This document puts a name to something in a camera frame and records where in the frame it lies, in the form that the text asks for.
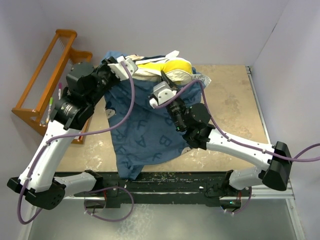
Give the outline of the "white quilted pillow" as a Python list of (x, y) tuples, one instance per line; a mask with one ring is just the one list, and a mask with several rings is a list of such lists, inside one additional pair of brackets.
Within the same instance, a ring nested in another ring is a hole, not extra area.
[(174, 50), (166, 55), (139, 56), (136, 54), (126, 56), (134, 61), (138, 70), (133, 78), (141, 81), (157, 82), (161, 79), (161, 72), (178, 85), (186, 85), (192, 80), (192, 64), (179, 57), (179, 51)]

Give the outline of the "blue cartoon print pillowcase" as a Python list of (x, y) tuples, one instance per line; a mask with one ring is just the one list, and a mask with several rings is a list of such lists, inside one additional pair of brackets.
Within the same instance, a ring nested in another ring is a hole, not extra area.
[[(120, 56), (129, 55), (109, 51), (105, 58), (116, 59)], [(195, 83), (181, 95), (188, 107), (201, 101), (201, 89), (211, 83), (208, 76), (201, 74), (193, 66), (192, 73), (192, 80), (201, 80), (202, 86)], [(147, 81), (133, 78), (135, 90), (133, 109), (125, 122), (110, 132), (117, 171), (122, 179), (134, 180), (145, 165), (162, 164), (191, 150), (182, 137), (183, 133), (176, 131), (167, 110), (154, 109), (150, 106), (149, 95), (160, 80)]]

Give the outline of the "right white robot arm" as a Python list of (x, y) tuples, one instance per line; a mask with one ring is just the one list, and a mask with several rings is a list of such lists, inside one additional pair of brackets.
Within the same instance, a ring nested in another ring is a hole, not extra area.
[(159, 97), (165, 101), (163, 105), (176, 131), (183, 133), (182, 137), (190, 147), (225, 153), (253, 165), (226, 173), (222, 183), (226, 195), (233, 196), (239, 190), (258, 185), (276, 191), (287, 189), (292, 162), (285, 143), (259, 143), (223, 131), (215, 122), (209, 123), (211, 114), (204, 103), (187, 107), (179, 96), (182, 90), (164, 72), (161, 80), (164, 91)]

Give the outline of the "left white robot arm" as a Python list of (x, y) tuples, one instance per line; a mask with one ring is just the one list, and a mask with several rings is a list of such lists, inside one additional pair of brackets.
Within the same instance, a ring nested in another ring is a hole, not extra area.
[(97, 67), (90, 62), (75, 64), (66, 75), (66, 87), (50, 114), (43, 140), (18, 177), (7, 186), (31, 205), (45, 210), (58, 206), (65, 196), (88, 192), (98, 196), (103, 191), (102, 177), (92, 170), (67, 177), (55, 173), (67, 148), (93, 115), (105, 92), (120, 83), (114, 57), (104, 59)]

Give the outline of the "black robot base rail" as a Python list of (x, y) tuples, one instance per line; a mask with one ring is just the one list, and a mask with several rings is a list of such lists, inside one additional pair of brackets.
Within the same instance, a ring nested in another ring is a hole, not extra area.
[(122, 179), (117, 172), (99, 172), (97, 193), (66, 193), (66, 197), (106, 200), (107, 208), (122, 204), (205, 205), (239, 208), (251, 189), (227, 185), (228, 171), (141, 172), (135, 180)]

